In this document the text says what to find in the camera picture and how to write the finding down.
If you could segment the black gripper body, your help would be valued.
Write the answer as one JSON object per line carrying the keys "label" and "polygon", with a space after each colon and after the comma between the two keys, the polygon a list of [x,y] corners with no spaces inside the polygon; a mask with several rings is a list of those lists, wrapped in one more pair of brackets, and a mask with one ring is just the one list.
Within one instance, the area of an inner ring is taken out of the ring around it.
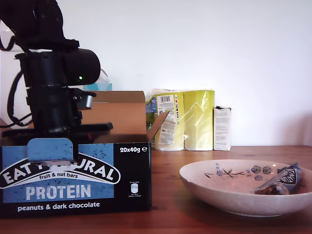
{"label": "black gripper body", "polygon": [[81,137],[94,139],[99,135],[107,135],[113,129],[112,123],[81,124],[81,111],[52,109],[32,113],[33,129],[7,130],[2,133],[3,138],[33,139],[48,137]]}

